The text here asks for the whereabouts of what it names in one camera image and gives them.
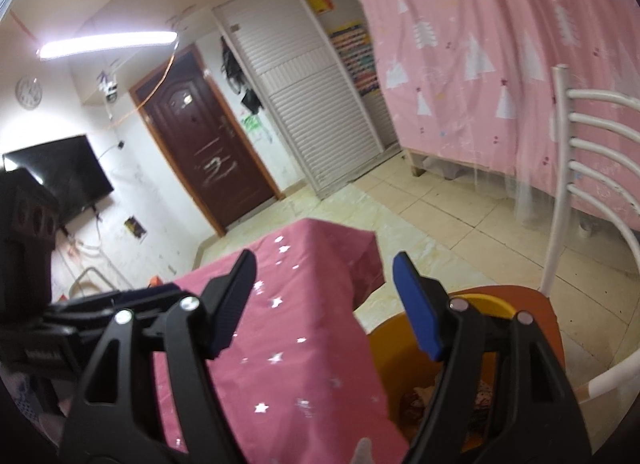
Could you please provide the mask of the right hand white glove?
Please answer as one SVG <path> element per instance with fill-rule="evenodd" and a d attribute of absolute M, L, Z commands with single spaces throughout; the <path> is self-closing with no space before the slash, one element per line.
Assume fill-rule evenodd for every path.
<path fill-rule="evenodd" d="M 372 441 L 369 438 L 362 438 L 358 441 L 350 464 L 374 464 Z"/>

